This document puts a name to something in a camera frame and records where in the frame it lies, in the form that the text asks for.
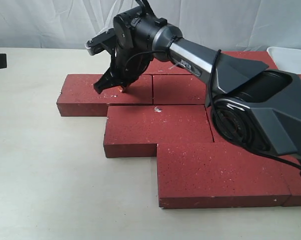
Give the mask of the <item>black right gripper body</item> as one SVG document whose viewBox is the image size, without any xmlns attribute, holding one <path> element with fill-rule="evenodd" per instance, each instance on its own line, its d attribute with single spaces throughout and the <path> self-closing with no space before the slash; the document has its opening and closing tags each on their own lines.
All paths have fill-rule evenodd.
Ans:
<svg viewBox="0 0 301 240">
<path fill-rule="evenodd" d="M 93 89 L 98 94 L 115 87 L 128 88 L 139 79 L 154 59 L 152 51 L 123 49 L 121 47 L 115 47 L 110 56 L 109 68 L 93 84 Z"/>
</svg>

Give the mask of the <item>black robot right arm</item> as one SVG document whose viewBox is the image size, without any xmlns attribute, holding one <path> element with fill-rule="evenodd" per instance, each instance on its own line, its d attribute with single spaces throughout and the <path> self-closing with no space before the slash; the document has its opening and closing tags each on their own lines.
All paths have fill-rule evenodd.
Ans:
<svg viewBox="0 0 301 240">
<path fill-rule="evenodd" d="M 111 56 L 109 68 L 93 85 L 97 93 L 126 89 L 155 59 L 171 62 L 205 84 L 205 105 L 223 139 L 278 162 L 291 156 L 301 176 L 301 78 L 297 74 L 189 41 L 143 0 L 117 14 L 112 24 L 85 45 L 92 56 L 102 51 Z"/>
</svg>

